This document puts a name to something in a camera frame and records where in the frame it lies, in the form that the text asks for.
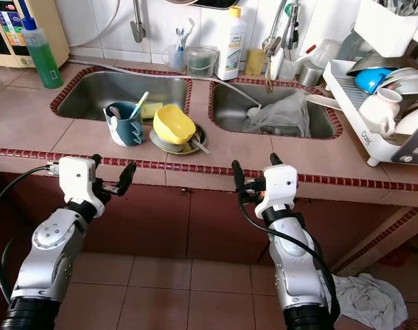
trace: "hose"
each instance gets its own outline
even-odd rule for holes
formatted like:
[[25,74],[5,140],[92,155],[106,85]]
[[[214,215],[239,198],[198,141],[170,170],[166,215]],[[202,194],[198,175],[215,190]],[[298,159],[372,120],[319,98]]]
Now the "hose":
[[98,38],[100,35],[102,35],[102,33],[104,33],[105,30],[108,29],[108,27],[111,25],[111,23],[113,23],[116,15],[118,14],[119,5],[120,5],[120,0],[115,0],[114,12],[111,15],[110,19],[108,20],[107,24],[105,24],[105,26],[101,29],[101,31],[99,31],[93,37],[91,37],[90,39],[88,39],[86,41],[82,41],[82,42],[79,42],[79,43],[70,43],[69,46],[70,47],[82,46],[82,45],[85,45],[86,43],[89,43],[90,41],[93,41],[94,39]]
[[141,77],[180,78],[180,79],[197,79],[197,80],[213,81],[215,83],[219,83],[221,85],[224,85],[226,87],[231,88],[232,90],[236,91],[238,94],[241,94],[242,96],[244,96],[248,100],[250,100],[253,103],[255,103],[256,105],[258,105],[259,108],[262,107],[262,104],[260,102],[258,102],[257,100],[255,100],[253,97],[247,95],[246,93],[244,93],[240,89],[236,88],[235,86],[232,86],[231,84],[229,84],[227,82],[224,82],[222,80],[215,79],[215,78],[195,78],[195,77],[191,77],[191,76],[167,76],[167,75],[156,75],[156,74],[142,74],[140,72],[134,72],[134,71],[126,70],[126,69],[121,69],[119,67],[114,67],[112,65],[90,62],[89,60],[72,60],[72,59],[69,59],[68,62],[76,63],[76,64],[83,64],[83,65],[95,65],[96,67],[104,67],[105,69],[110,69],[110,70],[113,70],[113,71],[116,71],[116,72],[122,72],[124,74],[133,74],[135,76],[141,76]]

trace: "yellow bowl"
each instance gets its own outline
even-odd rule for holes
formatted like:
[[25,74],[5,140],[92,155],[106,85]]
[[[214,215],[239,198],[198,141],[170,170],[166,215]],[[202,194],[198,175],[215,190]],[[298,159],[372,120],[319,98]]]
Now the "yellow bowl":
[[194,122],[173,104],[157,110],[153,125],[162,140],[173,144],[183,144],[195,133]]

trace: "stainless steel sink basin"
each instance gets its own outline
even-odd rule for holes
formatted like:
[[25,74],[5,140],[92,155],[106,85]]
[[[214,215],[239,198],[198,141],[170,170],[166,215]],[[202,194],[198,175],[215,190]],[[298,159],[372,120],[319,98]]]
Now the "stainless steel sink basin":
[[[267,93],[264,85],[234,83],[255,100],[265,105],[279,101],[296,91],[296,88],[273,87],[273,93]],[[214,87],[213,120],[226,131],[242,132],[246,112],[256,105],[244,96],[223,85]],[[307,102],[310,117],[309,128],[312,138],[328,139],[336,134],[333,123],[324,107]]]
[[178,78],[141,77],[98,71],[81,78],[56,109],[60,116],[105,121],[102,108],[116,101],[137,102],[149,91],[148,102],[185,109],[188,83]]

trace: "plastic bag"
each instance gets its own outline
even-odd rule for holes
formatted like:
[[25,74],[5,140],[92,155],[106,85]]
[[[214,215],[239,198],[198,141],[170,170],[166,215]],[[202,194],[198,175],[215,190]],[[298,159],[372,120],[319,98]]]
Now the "plastic bag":
[[298,90],[278,102],[266,105],[249,117],[244,122],[243,132],[310,138],[309,124],[305,95]]

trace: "countertop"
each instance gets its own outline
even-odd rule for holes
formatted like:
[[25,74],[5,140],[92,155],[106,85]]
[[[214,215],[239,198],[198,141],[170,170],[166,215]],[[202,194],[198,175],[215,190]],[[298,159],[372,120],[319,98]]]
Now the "countertop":
[[[88,59],[168,71],[165,65]],[[64,64],[65,85],[87,67]],[[44,89],[33,69],[0,67],[0,171],[21,173],[63,154],[98,153],[105,159],[97,176],[105,180],[117,179],[128,160],[137,160],[134,183],[232,191],[233,177],[228,172],[232,160],[239,160],[250,170],[248,175],[256,177],[270,165],[270,153],[276,152],[297,169],[299,197],[418,207],[418,166],[381,163],[370,167],[368,154],[339,111],[336,115],[343,132],[332,140],[229,132],[208,116],[210,83],[193,80],[189,116],[206,129],[211,154],[178,156],[161,151],[149,140],[151,126],[144,127],[145,143],[125,148],[111,140],[104,122],[56,115],[50,103],[63,88]]]

